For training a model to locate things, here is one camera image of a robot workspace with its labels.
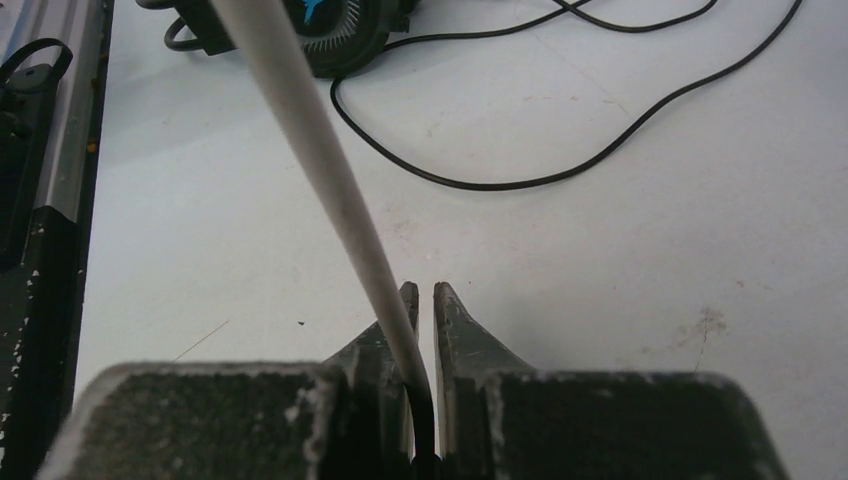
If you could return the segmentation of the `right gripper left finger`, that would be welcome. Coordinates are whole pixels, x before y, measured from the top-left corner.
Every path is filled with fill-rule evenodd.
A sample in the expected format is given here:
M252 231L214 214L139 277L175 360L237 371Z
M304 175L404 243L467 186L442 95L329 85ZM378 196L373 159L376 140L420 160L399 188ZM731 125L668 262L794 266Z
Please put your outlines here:
M77 399L40 479L407 479L406 391L378 324L321 362L123 363Z

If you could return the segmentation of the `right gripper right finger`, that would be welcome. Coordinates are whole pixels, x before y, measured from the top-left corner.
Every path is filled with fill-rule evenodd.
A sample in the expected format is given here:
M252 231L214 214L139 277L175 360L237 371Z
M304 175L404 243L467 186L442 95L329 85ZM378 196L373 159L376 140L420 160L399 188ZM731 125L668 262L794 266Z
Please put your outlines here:
M434 288L446 479L784 479L754 403L714 373L539 370Z

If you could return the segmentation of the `black blue headphones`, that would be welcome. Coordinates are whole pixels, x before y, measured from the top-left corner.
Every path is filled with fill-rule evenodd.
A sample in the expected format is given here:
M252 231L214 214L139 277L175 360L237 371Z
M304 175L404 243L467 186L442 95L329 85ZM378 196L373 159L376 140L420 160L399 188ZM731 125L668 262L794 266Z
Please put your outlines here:
M147 10L177 12L164 35L176 52L202 51L209 56L235 49L208 1L137 0ZM393 33L406 33L416 0L285 0L282 2L313 76L350 75L373 61Z

